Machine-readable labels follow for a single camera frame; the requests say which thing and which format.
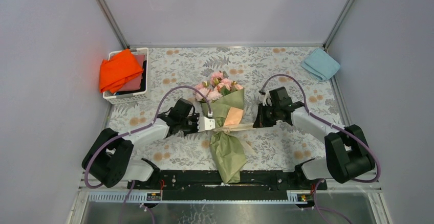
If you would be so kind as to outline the peach fake rose stem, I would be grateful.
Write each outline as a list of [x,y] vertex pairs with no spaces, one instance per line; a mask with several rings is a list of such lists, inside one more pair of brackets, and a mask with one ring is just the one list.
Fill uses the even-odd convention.
[[223,97],[223,95],[217,89],[213,89],[210,84],[204,86],[204,83],[200,83],[194,88],[198,91],[194,93],[195,99],[198,102],[205,102],[206,100],[214,102]]

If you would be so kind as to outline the fake rose stem with bud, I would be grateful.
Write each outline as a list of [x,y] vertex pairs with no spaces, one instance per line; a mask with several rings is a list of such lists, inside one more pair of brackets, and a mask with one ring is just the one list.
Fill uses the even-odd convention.
[[244,89],[238,82],[232,81],[228,78],[221,79],[219,83],[215,86],[214,90],[223,94],[223,90],[228,92],[235,92]]

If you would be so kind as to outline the brown kraft wrapping paper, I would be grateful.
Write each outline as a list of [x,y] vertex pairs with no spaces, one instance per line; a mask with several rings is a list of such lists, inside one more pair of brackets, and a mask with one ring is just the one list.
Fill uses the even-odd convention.
[[[241,89],[210,102],[216,128],[224,126],[232,108],[241,111],[235,120],[236,125],[240,123],[244,112],[244,95],[245,90]],[[228,132],[214,131],[211,133],[209,148],[222,182],[224,184],[240,182],[240,171],[247,160],[239,139]]]

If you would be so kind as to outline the pink fake rose stem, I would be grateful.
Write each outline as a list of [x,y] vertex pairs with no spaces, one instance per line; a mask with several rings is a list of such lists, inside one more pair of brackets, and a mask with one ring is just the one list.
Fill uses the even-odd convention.
[[221,82],[222,79],[224,79],[224,73],[221,71],[218,71],[218,72],[211,74],[209,82],[213,87],[215,87]]

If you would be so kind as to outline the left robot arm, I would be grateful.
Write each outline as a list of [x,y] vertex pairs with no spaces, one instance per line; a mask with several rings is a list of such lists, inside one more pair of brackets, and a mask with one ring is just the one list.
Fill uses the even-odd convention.
[[124,136],[111,128],[102,130],[82,160],[81,166],[102,186],[111,188],[120,181],[139,181],[145,188],[154,188],[159,181],[159,168],[150,160],[134,160],[136,149],[182,132],[197,133],[200,114],[194,105],[179,99],[174,107],[159,113],[156,121],[136,128]]

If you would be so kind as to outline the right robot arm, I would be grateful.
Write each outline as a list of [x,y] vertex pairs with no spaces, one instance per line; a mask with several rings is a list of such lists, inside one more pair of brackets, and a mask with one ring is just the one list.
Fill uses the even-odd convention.
[[303,102],[292,101],[284,87],[259,93],[262,100],[253,128],[273,127],[278,122],[285,122],[324,144],[325,157],[296,166],[293,181],[298,188],[306,189],[320,178],[333,178],[339,183],[355,181],[358,176],[375,169],[376,162],[359,126],[328,122],[308,111]]

